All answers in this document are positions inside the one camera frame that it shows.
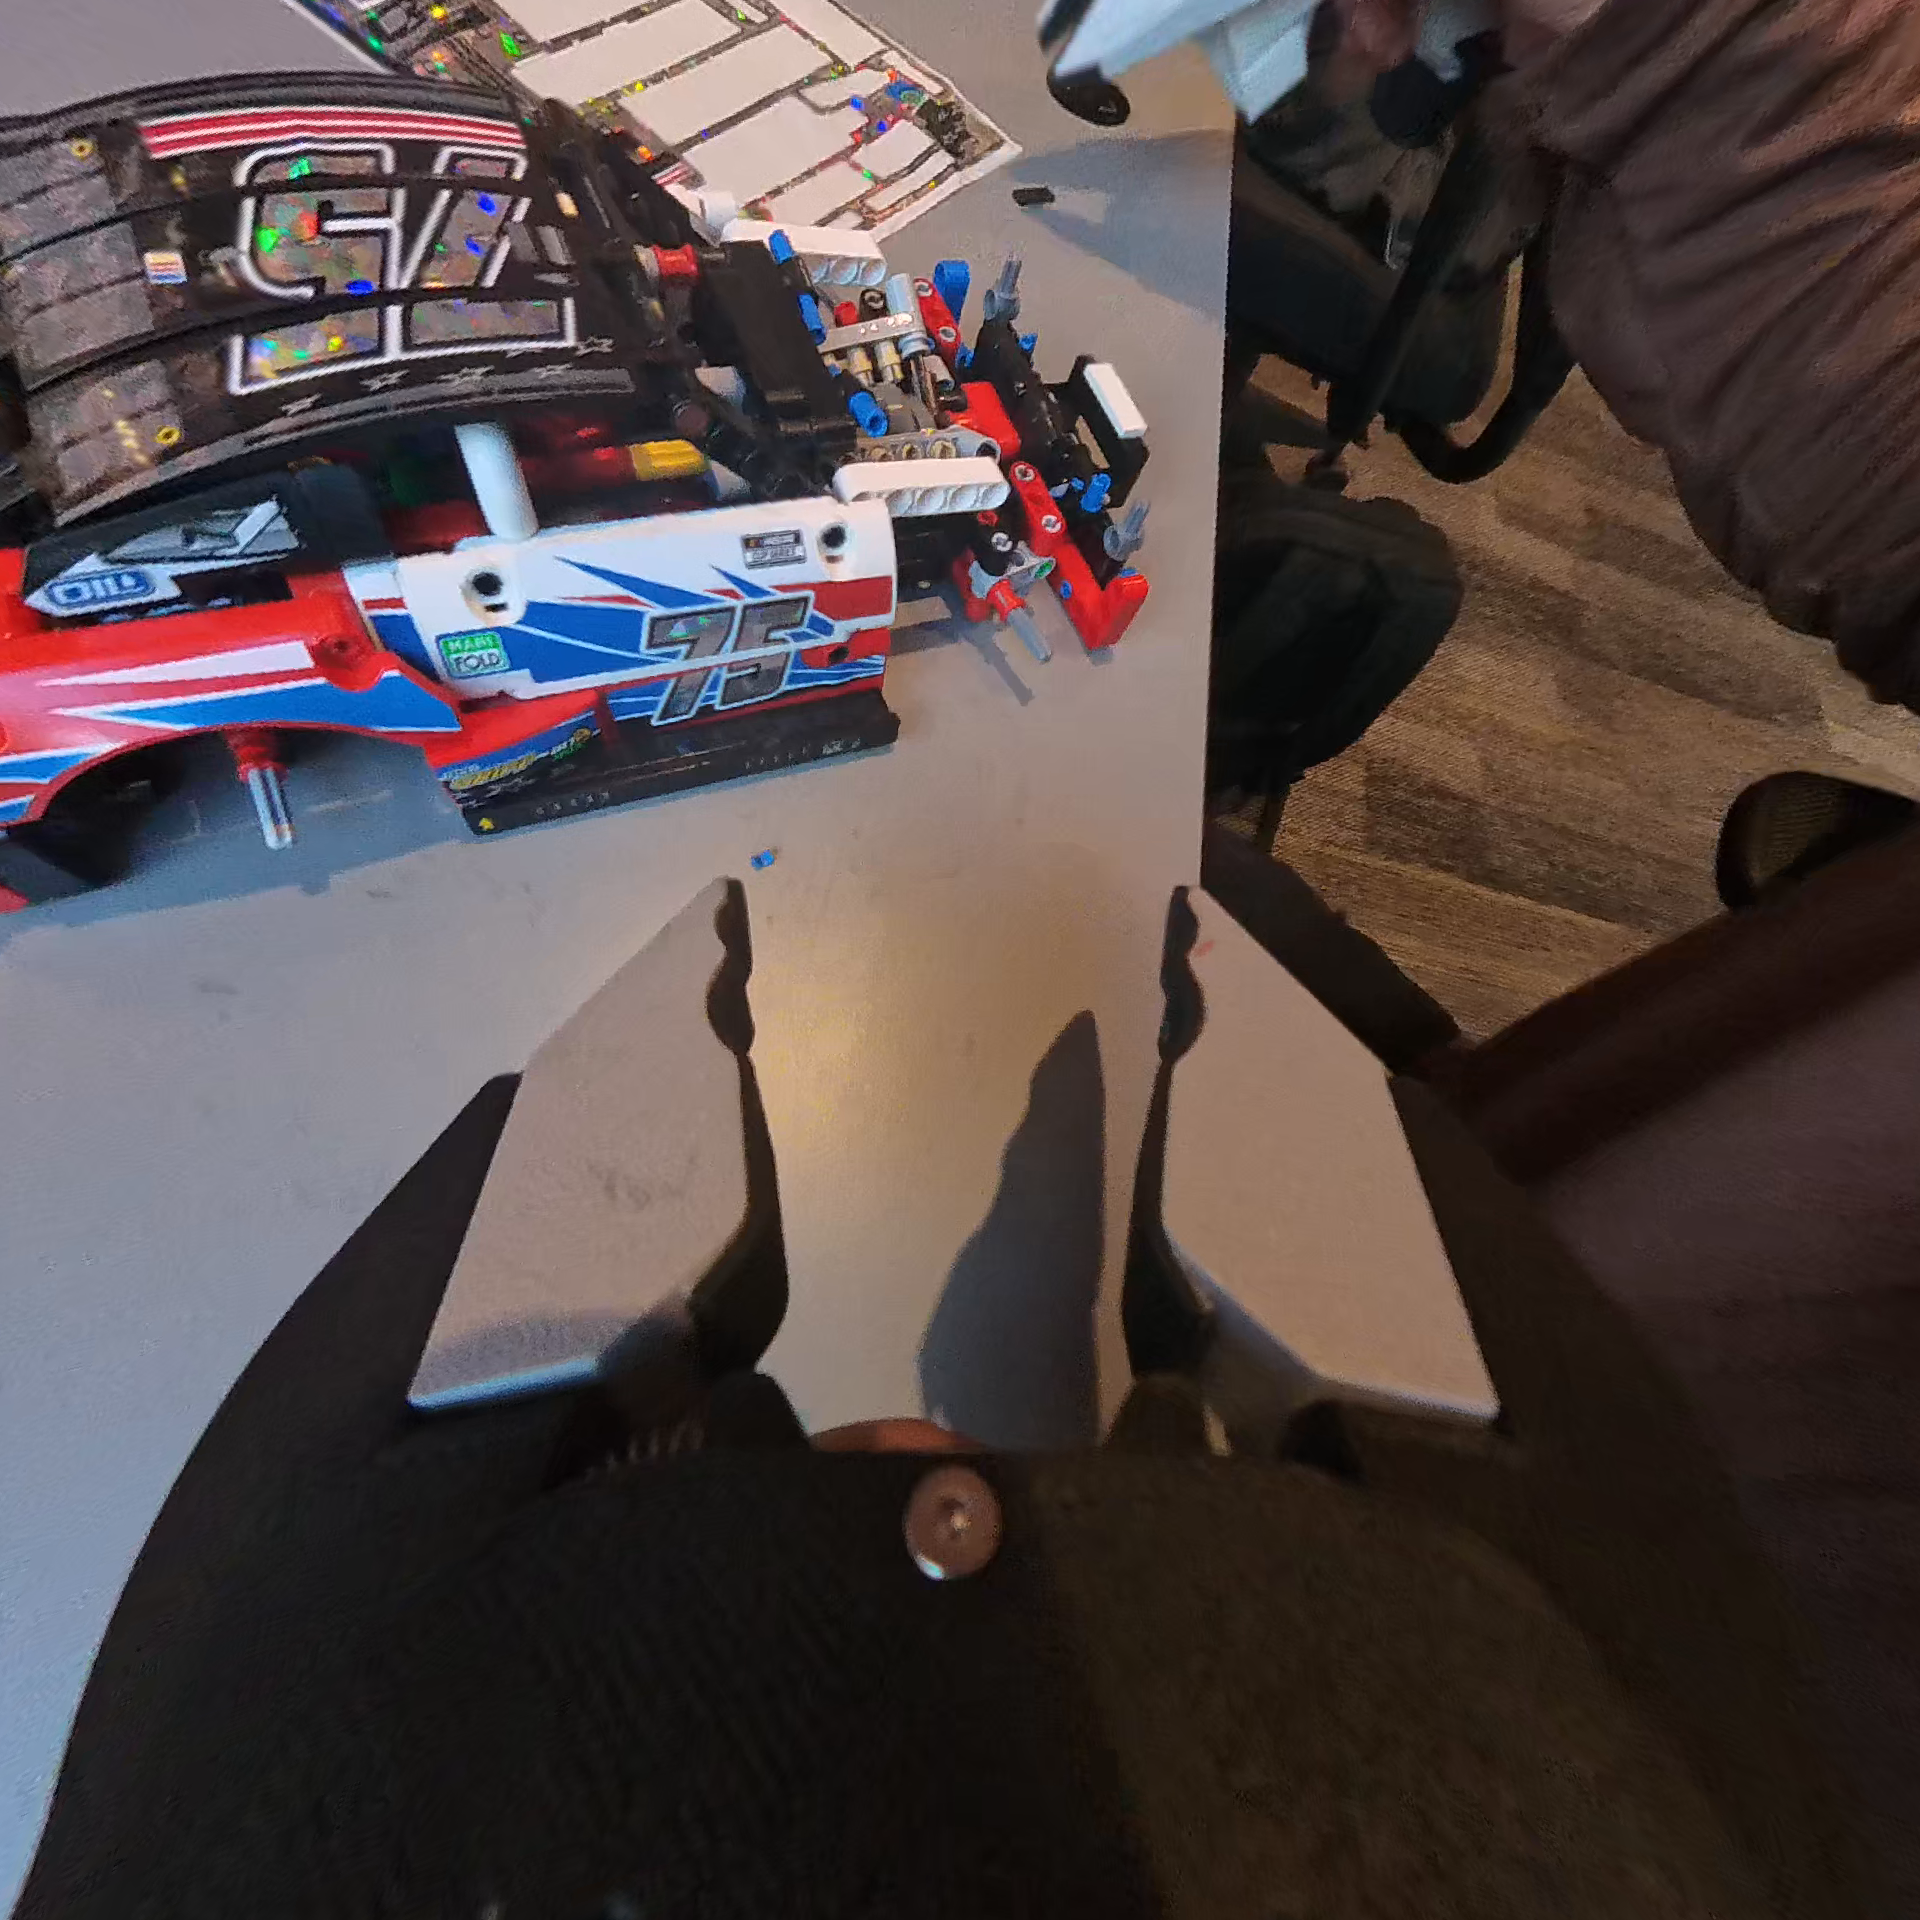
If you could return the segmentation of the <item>red toy brick race car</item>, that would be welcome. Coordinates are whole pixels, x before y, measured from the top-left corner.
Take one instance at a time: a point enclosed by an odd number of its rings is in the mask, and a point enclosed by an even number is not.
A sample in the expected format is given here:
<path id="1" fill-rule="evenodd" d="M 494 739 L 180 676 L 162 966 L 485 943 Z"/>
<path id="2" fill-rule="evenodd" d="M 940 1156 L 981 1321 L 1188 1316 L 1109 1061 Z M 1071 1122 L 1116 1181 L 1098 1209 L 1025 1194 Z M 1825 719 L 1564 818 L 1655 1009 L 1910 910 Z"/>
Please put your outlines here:
<path id="1" fill-rule="evenodd" d="M 3 142 L 4 913 L 117 882 L 223 747 L 417 753 L 478 836 L 889 747 L 900 598 L 1035 657 L 1145 603 L 1145 419 L 1010 258 L 695 211 L 606 117 L 278 71 Z"/>

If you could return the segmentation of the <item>holographic sticker sheet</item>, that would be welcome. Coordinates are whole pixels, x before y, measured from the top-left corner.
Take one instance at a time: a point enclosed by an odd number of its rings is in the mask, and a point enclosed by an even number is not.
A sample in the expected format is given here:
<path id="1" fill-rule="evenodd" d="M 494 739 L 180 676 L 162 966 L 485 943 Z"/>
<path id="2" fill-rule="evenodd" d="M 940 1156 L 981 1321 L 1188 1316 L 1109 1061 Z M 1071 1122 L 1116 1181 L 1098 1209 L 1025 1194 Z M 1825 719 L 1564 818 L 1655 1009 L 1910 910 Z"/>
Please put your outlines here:
<path id="1" fill-rule="evenodd" d="M 301 3 L 418 79 L 557 100 L 628 138 L 695 211 L 883 239 L 1017 142 L 833 3 Z"/>

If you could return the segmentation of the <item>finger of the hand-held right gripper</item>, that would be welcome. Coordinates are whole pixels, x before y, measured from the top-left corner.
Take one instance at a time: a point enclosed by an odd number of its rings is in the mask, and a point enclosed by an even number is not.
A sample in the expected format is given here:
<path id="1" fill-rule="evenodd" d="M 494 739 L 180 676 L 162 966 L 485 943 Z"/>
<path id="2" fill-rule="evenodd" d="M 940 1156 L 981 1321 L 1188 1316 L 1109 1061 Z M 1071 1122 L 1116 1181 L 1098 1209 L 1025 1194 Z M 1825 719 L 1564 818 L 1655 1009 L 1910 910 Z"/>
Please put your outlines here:
<path id="1" fill-rule="evenodd" d="M 1093 125 L 1119 125 L 1131 106 L 1119 77 L 1182 43 L 1215 36 L 1251 3 L 1044 3 L 1047 93 Z"/>

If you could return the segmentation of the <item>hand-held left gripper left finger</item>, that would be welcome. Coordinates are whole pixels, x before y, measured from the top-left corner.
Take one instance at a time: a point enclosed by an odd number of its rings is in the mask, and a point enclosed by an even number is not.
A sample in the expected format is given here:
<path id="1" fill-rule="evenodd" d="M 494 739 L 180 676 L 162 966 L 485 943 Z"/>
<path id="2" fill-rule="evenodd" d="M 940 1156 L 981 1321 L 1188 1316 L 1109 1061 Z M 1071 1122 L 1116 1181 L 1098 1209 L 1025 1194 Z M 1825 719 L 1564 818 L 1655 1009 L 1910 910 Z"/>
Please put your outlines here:
<path id="1" fill-rule="evenodd" d="M 691 899 L 519 1074 L 410 1404 L 751 1369 L 789 1308 L 740 881 Z"/>

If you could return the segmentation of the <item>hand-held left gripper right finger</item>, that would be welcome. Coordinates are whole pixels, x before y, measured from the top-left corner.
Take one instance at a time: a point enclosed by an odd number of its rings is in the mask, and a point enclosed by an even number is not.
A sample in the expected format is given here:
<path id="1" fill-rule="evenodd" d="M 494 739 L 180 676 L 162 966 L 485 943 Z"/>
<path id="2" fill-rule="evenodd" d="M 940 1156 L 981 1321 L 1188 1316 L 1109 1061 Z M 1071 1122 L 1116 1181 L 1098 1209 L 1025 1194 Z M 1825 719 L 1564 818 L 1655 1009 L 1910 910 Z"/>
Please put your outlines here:
<path id="1" fill-rule="evenodd" d="M 1487 1433 L 1500 1395 L 1388 1071 L 1199 887 L 1172 891 L 1119 1279 L 1137 1375 L 1226 1450 L 1318 1409 Z"/>

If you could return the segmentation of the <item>grey desk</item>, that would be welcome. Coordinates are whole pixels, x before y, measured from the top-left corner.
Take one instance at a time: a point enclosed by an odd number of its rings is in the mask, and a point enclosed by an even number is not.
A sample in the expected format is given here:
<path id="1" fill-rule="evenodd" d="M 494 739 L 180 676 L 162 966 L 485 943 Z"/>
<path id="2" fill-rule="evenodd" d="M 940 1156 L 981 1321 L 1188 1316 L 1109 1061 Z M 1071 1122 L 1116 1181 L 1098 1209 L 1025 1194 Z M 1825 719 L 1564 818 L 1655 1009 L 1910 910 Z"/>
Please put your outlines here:
<path id="1" fill-rule="evenodd" d="M 1150 598 L 1089 658 L 918 626 L 887 754 L 473 841 L 401 753 L 306 780 L 267 852 L 214 780 L 130 882 L 4 931 L 4 1857 L 33 1850 L 89 1665 L 161 1505 L 300 1290 L 494 1071 L 709 881 L 751 913 L 754 1063 L 798 1301 L 770 1367 L 817 1427 L 922 1406 L 954 1270 L 1037 1276 L 1089 1194 L 1027 1116 L 1093 1015 L 1107 1095 L 1099 1404 L 1162 1022 L 1197 876 L 1233 117 L 1139 69 L 1093 130 L 1035 4 L 861 4 L 1021 147 L 889 254 L 1025 261 L 1047 369 L 1116 364 L 1147 421 Z M 1055 204 L 1017 209 L 1015 185 Z M 779 862 L 754 873 L 751 852 Z"/>

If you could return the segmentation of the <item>black office chair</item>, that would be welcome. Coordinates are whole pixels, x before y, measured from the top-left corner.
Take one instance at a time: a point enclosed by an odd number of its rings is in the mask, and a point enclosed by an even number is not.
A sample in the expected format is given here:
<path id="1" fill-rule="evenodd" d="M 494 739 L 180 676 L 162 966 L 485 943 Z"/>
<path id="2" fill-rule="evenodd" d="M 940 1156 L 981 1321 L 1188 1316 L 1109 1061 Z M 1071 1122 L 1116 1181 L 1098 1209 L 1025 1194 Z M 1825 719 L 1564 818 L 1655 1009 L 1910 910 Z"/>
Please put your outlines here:
<path id="1" fill-rule="evenodd" d="M 1207 801 L 1292 790 L 1419 678 L 1465 587 L 1444 533 L 1353 494 L 1377 427 L 1437 484 L 1494 473 L 1564 391 L 1551 181 L 1487 130 L 1485 73 L 1329 76 L 1238 125 L 1226 310 Z"/>

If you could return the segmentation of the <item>person's right forearm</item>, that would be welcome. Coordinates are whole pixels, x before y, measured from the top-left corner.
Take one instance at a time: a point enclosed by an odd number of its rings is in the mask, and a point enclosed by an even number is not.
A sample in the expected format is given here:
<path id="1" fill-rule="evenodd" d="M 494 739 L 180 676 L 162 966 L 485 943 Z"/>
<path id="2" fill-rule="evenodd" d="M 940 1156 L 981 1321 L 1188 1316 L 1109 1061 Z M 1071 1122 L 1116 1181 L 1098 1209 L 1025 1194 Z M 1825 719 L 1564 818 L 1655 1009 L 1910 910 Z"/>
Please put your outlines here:
<path id="1" fill-rule="evenodd" d="M 1918 4 L 1541 4 L 1555 324 L 1695 538 L 1918 707 Z"/>

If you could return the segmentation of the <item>person's right hand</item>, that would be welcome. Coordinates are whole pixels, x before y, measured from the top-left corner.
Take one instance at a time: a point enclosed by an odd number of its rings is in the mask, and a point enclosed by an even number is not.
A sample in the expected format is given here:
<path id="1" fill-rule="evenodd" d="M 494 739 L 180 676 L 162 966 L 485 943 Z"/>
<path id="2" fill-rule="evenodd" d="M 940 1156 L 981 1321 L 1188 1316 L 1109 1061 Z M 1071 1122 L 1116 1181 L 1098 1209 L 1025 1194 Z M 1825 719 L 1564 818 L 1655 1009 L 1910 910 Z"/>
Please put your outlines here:
<path id="1" fill-rule="evenodd" d="M 1330 69 L 1343 90 L 1363 90 L 1419 57 L 1446 73 L 1453 50 L 1478 33 L 1501 29 L 1500 3 L 1325 3 L 1314 28 L 1330 33 Z"/>

